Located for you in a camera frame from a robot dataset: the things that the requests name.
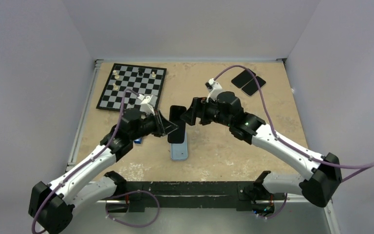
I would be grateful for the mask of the light blue phone case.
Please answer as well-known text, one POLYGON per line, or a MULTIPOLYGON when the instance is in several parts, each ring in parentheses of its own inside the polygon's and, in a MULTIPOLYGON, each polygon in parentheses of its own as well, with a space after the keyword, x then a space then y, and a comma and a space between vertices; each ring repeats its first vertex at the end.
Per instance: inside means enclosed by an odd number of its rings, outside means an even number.
POLYGON ((187 142, 170 144, 170 158, 173 161, 185 161, 188 158, 187 142))

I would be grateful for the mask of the black phone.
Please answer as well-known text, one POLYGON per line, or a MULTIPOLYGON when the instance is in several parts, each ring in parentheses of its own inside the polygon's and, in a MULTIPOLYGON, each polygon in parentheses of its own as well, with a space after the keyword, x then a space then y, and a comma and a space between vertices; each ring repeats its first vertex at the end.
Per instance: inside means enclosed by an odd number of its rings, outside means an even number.
POLYGON ((241 89, 243 88, 245 85, 247 85, 251 80, 253 80, 253 77, 252 75, 247 71, 247 70, 244 70, 242 71, 241 73, 239 73, 237 76, 235 76, 232 80, 231 80, 231 83, 241 89))

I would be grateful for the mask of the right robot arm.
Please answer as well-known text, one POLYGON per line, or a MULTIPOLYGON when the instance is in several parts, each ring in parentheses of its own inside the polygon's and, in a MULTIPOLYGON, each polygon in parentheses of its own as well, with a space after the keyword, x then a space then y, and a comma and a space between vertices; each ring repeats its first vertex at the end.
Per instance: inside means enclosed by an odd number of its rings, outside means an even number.
POLYGON ((263 119, 246 112, 233 92, 221 92, 216 98, 195 97, 180 118, 190 126, 196 124, 196 119, 201 125, 224 125, 238 140, 273 154, 300 174, 296 188, 288 193, 302 195, 318 207, 324 208, 342 183, 336 155, 324 156, 279 134, 263 119))

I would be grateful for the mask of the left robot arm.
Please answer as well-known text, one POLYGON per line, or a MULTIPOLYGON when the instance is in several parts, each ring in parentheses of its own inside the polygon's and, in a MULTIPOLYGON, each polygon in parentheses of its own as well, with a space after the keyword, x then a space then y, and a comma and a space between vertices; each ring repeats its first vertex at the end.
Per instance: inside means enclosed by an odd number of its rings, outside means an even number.
POLYGON ((80 163, 49 183, 40 181, 31 191, 28 214, 33 218, 31 231, 36 225, 41 233, 59 234, 84 207, 105 198, 128 199, 142 190, 130 191, 127 181, 117 172, 110 171, 97 182, 94 179, 103 170, 117 163, 130 150, 136 139, 153 135, 165 137, 178 129, 159 110, 140 111, 126 109, 100 144, 80 163))

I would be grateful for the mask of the blue toy brick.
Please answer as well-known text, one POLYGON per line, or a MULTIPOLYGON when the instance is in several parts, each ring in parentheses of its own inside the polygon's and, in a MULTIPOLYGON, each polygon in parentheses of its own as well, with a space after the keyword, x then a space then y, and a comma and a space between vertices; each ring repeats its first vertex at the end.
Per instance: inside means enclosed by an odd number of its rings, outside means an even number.
POLYGON ((134 140, 135 144, 142 144, 142 142, 143 142, 143 138, 142 137, 134 140))

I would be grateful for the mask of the black white chessboard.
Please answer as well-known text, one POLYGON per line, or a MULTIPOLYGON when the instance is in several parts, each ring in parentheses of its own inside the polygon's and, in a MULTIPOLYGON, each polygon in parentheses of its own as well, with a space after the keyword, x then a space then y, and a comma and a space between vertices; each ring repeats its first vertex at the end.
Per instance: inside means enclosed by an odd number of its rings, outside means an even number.
POLYGON ((108 111, 120 111, 121 103, 124 109, 140 108, 140 100, 132 92, 125 93, 125 89, 131 89, 142 95, 155 95, 158 97, 156 108, 159 106, 164 86, 167 69, 162 67, 151 67, 144 65, 130 65, 115 63, 112 66, 106 84, 100 95, 96 109, 108 111), (138 76, 138 69, 144 68, 144 74, 138 76), (114 79, 113 70, 118 72, 119 80, 114 79))

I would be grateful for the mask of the black chess piece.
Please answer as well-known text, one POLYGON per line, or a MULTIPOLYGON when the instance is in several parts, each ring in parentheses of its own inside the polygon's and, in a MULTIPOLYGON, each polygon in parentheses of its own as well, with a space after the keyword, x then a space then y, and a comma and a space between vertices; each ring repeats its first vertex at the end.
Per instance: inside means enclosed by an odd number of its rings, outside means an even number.
POLYGON ((138 76, 142 76, 144 74, 144 68, 139 68, 138 69, 138 76))

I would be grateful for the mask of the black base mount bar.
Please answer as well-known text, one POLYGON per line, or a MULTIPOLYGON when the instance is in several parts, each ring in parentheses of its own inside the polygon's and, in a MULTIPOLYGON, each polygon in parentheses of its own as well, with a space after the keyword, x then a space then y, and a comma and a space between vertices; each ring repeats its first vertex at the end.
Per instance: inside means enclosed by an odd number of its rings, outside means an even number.
POLYGON ((253 181, 128 181, 114 188, 111 198, 128 201, 130 212, 156 207, 252 211, 285 195, 271 194, 253 181))

